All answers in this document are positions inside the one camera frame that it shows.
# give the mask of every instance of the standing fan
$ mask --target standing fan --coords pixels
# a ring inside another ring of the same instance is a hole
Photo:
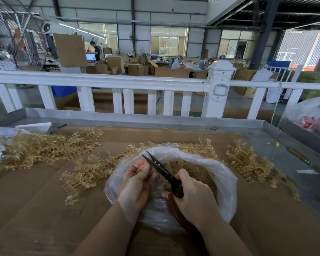
[[[211,57],[211,54],[215,54],[215,51],[217,51],[217,57],[213,58]],[[235,61],[235,50],[230,47],[229,45],[220,45],[218,47],[215,47],[210,55],[209,55],[209,64],[211,65],[214,61],[225,59],[229,60],[231,64]]]
[[[40,71],[43,68],[46,47],[42,29],[27,29],[33,20],[19,0],[0,0],[0,69]]]

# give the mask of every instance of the concrete floor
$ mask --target concrete floor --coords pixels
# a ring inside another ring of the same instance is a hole
[[[134,90],[134,92],[147,93],[146,90]],[[42,107],[43,106],[43,100],[40,95],[38,87],[18,89],[18,93],[25,107]],[[157,103],[157,110],[163,109],[164,95],[162,94],[162,91],[157,92],[157,100],[159,100]],[[193,92],[192,99],[191,99],[191,111],[201,111],[203,107],[203,101],[204,101],[203,95],[197,95],[196,93]],[[245,98],[237,94],[233,88],[230,88],[228,98],[226,100],[226,107],[250,108],[251,103],[252,103],[252,99]],[[180,111],[181,105],[182,105],[182,94],[175,94],[173,109],[175,111]],[[264,110],[273,110],[274,107],[275,107],[275,104],[262,102],[260,108]],[[284,104],[281,104],[281,103],[277,104],[275,114],[281,115],[284,108],[285,108]],[[6,111],[0,99],[0,115],[3,115],[5,113]]]

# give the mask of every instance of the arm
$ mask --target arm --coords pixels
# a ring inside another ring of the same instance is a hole
[[[157,174],[145,159],[124,174],[116,203],[79,245],[72,256],[125,255],[130,236]]]
[[[251,256],[231,226],[219,214],[216,199],[208,185],[191,178],[181,169],[175,178],[183,184],[183,198],[173,196],[180,211],[203,236],[210,256]]]

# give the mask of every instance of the fluorescent light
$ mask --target fluorescent light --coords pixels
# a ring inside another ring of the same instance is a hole
[[[84,32],[84,33],[87,33],[87,32],[86,32],[86,31],[84,31],[84,30],[80,30],[80,29],[76,29],[76,30],[81,31],[81,32]]]
[[[62,26],[64,26],[64,27],[68,27],[68,28],[70,28],[70,29],[74,29],[74,30],[75,30],[75,28],[74,28],[74,27],[70,27],[70,26],[65,25],[65,24],[61,24],[61,23],[59,23],[59,25],[62,25]]]

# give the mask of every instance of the computer monitor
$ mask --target computer monitor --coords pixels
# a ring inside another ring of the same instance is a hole
[[[95,54],[85,54],[88,61],[96,61]]]

